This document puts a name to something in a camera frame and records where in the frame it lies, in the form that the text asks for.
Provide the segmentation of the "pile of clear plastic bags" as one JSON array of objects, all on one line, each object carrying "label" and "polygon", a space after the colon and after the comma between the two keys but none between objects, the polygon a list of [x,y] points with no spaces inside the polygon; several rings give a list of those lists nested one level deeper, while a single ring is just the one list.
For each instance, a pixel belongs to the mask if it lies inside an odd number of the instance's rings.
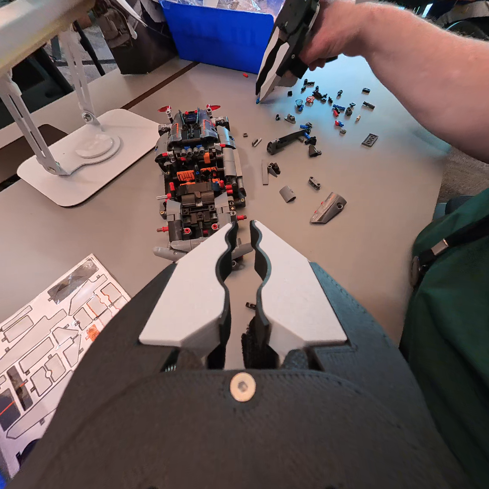
[{"label": "pile of clear plastic bags", "polygon": [[170,1],[186,6],[211,7],[226,10],[270,14],[276,17],[285,1]]}]

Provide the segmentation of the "blue plastic storage bin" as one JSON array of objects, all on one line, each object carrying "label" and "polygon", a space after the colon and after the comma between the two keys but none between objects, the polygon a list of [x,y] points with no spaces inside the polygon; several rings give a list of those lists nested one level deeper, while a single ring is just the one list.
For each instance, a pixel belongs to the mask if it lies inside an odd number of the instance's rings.
[{"label": "blue plastic storage bin", "polygon": [[181,59],[257,74],[274,19],[253,13],[160,1]]}]

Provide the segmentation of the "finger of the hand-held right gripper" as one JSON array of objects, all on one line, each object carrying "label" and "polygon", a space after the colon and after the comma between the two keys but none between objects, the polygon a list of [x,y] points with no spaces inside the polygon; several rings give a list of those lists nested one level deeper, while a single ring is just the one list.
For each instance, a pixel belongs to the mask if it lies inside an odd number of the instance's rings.
[{"label": "finger of the hand-held right gripper", "polygon": [[280,28],[274,27],[255,84],[256,98],[259,97],[260,102],[271,94],[281,78],[277,71],[287,55],[287,41],[282,37]]},{"label": "finger of the hand-held right gripper", "polygon": [[294,54],[290,45],[281,40],[270,40],[260,65],[260,103],[273,89],[282,83],[286,71],[290,70]]}]

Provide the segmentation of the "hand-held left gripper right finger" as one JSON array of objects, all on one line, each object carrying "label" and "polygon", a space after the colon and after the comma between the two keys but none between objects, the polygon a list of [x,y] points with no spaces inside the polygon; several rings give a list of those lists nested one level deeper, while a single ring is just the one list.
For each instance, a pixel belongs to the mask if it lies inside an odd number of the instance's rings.
[{"label": "hand-held left gripper right finger", "polygon": [[241,336],[245,368],[273,369],[290,351],[345,345],[347,335],[313,264],[257,220],[250,222],[250,236],[262,282]]}]

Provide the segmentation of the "lego sticker sheet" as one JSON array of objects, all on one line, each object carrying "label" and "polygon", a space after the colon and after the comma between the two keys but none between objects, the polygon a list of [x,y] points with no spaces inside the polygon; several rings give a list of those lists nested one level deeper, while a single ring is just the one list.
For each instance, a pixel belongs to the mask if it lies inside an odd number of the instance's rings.
[{"label": "lego sticker sheet", "polygon": [[1,323],[1,478],[18,472],[82,357],[130,299],[90,254]]}]

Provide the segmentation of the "person's right forearm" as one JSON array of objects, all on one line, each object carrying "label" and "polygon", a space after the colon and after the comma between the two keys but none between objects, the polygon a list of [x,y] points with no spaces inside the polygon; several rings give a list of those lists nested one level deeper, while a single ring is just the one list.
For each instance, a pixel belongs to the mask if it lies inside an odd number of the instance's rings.
[{"label": "person's right forearm", "polygon": [[433,135],[488,162],[488,42],[382,3],[354,5],[361,54]]}]

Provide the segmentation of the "scattered small lego pieces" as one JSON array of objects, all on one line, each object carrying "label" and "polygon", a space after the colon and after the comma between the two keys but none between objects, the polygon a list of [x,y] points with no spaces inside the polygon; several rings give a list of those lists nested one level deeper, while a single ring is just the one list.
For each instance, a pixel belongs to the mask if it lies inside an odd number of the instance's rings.
[{"label": "scattered small lego pieces", "polygon": [[360,102],[342,100],[343,90],[339,90],[335,97],[333,94],[321,92],[320,86],[315,85],[311,80],[306,79],[301,88],[301,97],[296,99],[294,112],[295,117],[308,114],[313,107],[324,108],[327,112],[322,111],[321,114],[326,114],[328,120],[333,121],[341,135],[347,131],[346,124],[350,121],[352,124],[357,124],[361,119],[361,110],[372,112],[375,105],[368,100]]}]

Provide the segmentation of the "white book stand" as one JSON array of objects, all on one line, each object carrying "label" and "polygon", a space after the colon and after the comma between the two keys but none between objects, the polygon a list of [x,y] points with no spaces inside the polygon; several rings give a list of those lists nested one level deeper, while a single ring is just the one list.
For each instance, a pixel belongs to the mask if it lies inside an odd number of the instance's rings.
[{"label": "white book stand", "polygon": [[[1,99],[34,156],[18,176],[57,205],[78,205],[153,149],[158,124],[118,108],[100,116],[89,88],[71,24],[94,1],[13,1],[1,7]],[[48,146],[36,127],[11,69],[59,35],[70,68],[84,125]]]}]

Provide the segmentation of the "lego car model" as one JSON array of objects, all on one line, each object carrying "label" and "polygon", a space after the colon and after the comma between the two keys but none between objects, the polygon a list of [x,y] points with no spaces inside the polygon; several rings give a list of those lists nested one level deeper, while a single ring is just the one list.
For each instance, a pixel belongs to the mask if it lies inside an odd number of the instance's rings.
[{"label": "lego car model", "polygon": [[177,262],[229,223],[247,219],[241,163],[226,116],[214,117],[219,105],[166,113],[158,126],[155,161],[164,177],[164,194],[157,197],[166,224],[168,244],[153,253]]}]

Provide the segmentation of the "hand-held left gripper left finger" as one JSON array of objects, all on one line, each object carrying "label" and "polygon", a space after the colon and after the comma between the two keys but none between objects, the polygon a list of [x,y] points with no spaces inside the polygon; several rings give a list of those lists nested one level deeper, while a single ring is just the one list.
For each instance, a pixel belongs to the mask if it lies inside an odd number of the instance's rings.
[{"label": "hand-held left gripper left finger", "polygon": [[144,345],[177,347],[222,369],[231,330],[229,290],[231,254],[238,226],[224,225],[175,265],[146,325]]}]

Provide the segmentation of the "long dark grey lego beam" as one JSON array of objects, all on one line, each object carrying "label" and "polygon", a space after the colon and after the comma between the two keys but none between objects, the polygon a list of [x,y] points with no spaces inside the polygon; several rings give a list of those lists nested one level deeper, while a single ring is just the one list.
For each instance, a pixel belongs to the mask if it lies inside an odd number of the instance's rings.
[{"label": "long dark grey lego beam", "polygon": [[310,128],[307,126],[301,127],[299,131],[287,134],[281,138],[274,139],[267,144],[266,150],[268,154],[274,155],[288,144],[294,142],[299,137],[309,136]]}]

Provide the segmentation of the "black lego set box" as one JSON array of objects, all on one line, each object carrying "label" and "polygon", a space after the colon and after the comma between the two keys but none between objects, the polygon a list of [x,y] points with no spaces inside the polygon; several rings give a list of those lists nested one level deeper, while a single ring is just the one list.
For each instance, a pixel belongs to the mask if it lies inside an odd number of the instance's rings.
[{"label": "black lego set box", "polygon": [[147,74],[177,55],[159,1],[96,1],[93,12],[121,74]]}]

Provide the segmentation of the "dark grey lego wedge panel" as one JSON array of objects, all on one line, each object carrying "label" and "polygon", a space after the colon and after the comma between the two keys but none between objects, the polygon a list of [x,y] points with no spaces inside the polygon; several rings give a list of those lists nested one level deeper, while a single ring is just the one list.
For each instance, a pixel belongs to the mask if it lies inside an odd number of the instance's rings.
[{"label": "dark grey lego wedge panel", "polygon": [[346,204],[346,199],[335,192],[331,192],[315,210],[309,222],[311,224],[326,224],[338,215]]}]

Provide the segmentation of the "person's right hand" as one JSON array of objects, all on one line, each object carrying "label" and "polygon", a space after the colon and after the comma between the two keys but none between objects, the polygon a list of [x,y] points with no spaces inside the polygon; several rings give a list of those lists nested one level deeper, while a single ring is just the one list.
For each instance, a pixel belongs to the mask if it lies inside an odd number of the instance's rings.
[{"label": "person's right hand", "polygon": [[340,54],[366,59],[372,55],[372,29],[380,4],[320,1],[319,7],[311,38],[300,54],[310,71],[324,67]]}]

